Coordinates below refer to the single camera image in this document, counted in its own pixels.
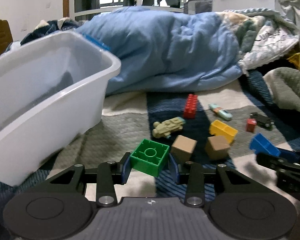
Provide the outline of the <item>wooden cube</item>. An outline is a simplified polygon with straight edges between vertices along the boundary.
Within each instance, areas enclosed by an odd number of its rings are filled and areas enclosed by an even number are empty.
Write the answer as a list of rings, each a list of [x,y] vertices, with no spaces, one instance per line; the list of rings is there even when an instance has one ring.
[[[208,137],[205,151],[212,160],[224,159],[228,156],[230,144],[222,135]]]
[[[196,140],[190,139],[183,135],[178,135],[171,146],[171,153],[178,161],[184,163],[189,161],[196,144]]]

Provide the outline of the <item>blue toy block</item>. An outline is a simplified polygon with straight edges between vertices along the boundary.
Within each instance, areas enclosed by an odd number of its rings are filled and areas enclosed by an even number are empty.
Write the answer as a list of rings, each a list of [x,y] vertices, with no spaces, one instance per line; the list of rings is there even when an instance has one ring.
[[[261,133],[258,133],[252,138],[249,149],[254,151],[255,154],[266,153],[275,157],[280,155],[280,150]]]

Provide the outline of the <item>green building block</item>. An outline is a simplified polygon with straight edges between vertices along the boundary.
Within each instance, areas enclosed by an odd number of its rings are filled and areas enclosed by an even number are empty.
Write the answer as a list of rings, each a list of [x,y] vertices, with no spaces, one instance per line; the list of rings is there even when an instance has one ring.
[[[147,175],[158,177],[167,163],[169,150],[168,145],[143,139],[130,155],[131,166]]]

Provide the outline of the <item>yellow toy block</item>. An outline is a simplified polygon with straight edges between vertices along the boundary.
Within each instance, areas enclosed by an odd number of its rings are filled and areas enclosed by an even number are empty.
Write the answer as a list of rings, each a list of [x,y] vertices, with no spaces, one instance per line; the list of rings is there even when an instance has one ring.
[[[229,144],[232,144],[235,136],[238,133],[238,130],[234,129],[233,127],[227,125],[226,123],[215,120],[210,124],[209,132],[211,135],[214,136],[224,136]]]

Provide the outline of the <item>black toy car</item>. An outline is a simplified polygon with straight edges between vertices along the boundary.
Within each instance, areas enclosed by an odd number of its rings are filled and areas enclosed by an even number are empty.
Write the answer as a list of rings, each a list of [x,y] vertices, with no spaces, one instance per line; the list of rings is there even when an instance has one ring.
[[[258,126],[269,131],[272,130],[274,122],[271,120],[271,118],[257,112],[250,113],[250,117],[256,120]]]

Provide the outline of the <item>beige toy vehicle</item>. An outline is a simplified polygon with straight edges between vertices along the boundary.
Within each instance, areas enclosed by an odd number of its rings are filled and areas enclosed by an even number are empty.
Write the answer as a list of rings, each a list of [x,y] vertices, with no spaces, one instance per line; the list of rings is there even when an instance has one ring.
[[[172,132],[182,130],[185,123],[186,121],[180,116],[163,122],[156,121],[153,123],[154,129],[152,130],[152,135],[157,139],[162,137],[169,138]]]

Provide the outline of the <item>red long building block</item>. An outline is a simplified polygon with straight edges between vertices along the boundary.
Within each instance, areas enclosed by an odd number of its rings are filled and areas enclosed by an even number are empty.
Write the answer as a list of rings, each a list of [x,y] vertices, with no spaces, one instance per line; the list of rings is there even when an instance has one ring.
[[[189,94],[184,107],[183,118],[194,119],[197,111],[198,96]]]

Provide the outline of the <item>small red cube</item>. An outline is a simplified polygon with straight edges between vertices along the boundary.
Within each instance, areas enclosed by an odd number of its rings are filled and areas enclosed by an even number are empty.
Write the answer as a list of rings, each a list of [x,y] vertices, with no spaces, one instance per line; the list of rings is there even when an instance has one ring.
[[[254,118],[247,119],[246,131],[254,133],[256,125],[257,125],[256,119],[254,119]]]

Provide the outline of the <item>checkered blue grey blanket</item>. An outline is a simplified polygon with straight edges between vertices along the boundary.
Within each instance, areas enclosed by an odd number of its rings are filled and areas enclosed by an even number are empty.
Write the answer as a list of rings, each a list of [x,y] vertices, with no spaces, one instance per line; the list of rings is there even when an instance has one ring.
[[[224,107],[233,116],[229,125],[238,130],[225,163],[273,188],[274,172],[258,166],[254,153],[249,150],[253,133],[245,129],[247,118],[253,112],[270,117],[274,122],[272,130],[257,127],[256,131],[277,147],[300,151],[300,112],[281,109],[274,102],[263,78],[265,75],[252,70],[222,88],[199,93],[196,117],[186,122],[181,134],[197,141],[193,160],[213,168],[215,162],[207,157],[205,144],[209,126],[217,116],[209,110],[208,104],[216,103]],[[106,98],[98,125],[53,155],[21,185],[11,187],[0,183],[0,239],[10,237],[3,224],[2,212],[15,195],[76,163],[93,168],[107,160],[120,160],[124,153],[132,152],[143,139],[151,139],[155,121],[180,116],[185,101],[184,93],[132,92]]]

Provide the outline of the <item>teal toy figure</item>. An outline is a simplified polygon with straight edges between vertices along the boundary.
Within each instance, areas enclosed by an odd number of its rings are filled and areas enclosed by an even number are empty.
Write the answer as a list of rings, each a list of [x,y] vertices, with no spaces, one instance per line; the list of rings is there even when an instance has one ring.
[[[223,109],[222,107],[218,106],[217,104],[208,104],[208,107],[211,111],[213,111],[213,113],[223,118],[224,120],[229,121],[232,119],[232,114]]]

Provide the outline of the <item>grey fleece blanket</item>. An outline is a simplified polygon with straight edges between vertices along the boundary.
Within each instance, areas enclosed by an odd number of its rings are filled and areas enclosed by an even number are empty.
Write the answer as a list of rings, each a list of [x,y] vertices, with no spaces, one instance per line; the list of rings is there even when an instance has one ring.
[[[280,67],[267,72],[263,78],[281,109],[300,112],[300,70]]]

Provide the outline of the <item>white plastic bin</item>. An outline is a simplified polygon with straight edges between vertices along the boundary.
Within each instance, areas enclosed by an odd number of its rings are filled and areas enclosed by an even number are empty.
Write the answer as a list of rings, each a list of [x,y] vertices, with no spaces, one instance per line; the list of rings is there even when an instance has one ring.
[[[0,56],[0,182],[21,184],[101,120],[120,60],[74,31]]]

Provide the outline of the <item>patterned white quilt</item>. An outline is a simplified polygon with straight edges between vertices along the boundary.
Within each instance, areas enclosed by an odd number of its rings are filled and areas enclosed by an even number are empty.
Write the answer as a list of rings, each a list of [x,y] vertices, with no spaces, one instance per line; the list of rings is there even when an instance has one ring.
[[[299,42],[296,25],[275,10],[228,9],[217,14],[236,37],[234,64],[243,74],[285,56]]]

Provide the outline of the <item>light blue duvet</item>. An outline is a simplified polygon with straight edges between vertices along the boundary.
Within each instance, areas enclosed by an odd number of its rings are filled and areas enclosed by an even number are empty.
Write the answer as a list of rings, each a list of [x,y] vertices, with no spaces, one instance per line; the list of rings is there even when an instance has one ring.
[[[107,95],[212,90],[242,75],[237,37],[215,12],[126,7],[94,16],[77,32],[104,44],[121,61]]]

